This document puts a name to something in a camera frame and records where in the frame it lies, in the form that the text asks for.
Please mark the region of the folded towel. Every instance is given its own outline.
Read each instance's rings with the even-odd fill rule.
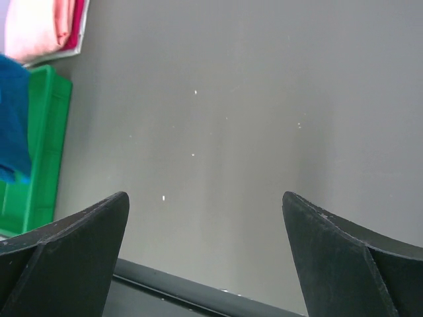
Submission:
[[[81,21],[83,18],[85,0],[75,0],[73,10],[72,30],[64,47],[60,51],[73,50],[78,45],[79,31],[81,30]]]
[[[15,172],[31,176],[28,153],[28,86],[30,73],[0,55],[0,180],[15,181]]]
[[[5,24],[5,55],[20,63],[56,52],[72,29],[75,0],[11,0]]]

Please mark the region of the black metal edge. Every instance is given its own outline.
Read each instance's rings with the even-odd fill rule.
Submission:
[[[124,279],[122,277],[116,277],[114,276],[112,278],[113,282],[124,286],[129,287],[137,292],[141,292],[144,295],[148,294],[150,296],[153,296],[157,299],[165,300],[167,303],[171,303],[175,306],[185,308],[189,311],[197,312],[201,316],[205,317],[228,317],[227,315],[220,314],[218,312],[214,312],[210,310],[209,308],[198,306],[197,304],[186,302],[185,300],[178,299],[174,296],[171,296],[169,294],[165,294],[163,292],[158,291],[157,289],[152,289],[151,287],[146,287],[144,285],[140,285],[138,283],[135,283],[133,281],[129,281],[127,279]]]
[[[230,317],[299,317],[301,315],[255,300],[226,293],[168,273],[118,259],[114,270],[118,283],[139,285],[210,312]]]

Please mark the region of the green plastic crate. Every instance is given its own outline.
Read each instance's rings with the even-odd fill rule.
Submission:
[[[31,70],[29,184],[0,182],[0,234],[16,236],[53,221],[72,83],[51,66]]]

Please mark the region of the gray surface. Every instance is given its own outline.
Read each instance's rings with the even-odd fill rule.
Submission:
[[[57,218],[126,190],[121,257],[300,313],[284,191],[423,246],[421,1],[91,5]]]
[[[152,295],[112,281],[103,317],[198,317],[205,316]]]

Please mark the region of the pink towel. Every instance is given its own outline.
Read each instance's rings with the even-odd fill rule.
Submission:
[[[81,30],[81,20],[84,11],[84,4],[84,0],[75,0],[71,35],[67,39],[67,42],[64,47],[60,49],[61,51],[73,50],[78,45],[79,31]]]
[[[60,50],[72,29],[75,0],[11,0],[5,55],[21,63]]]

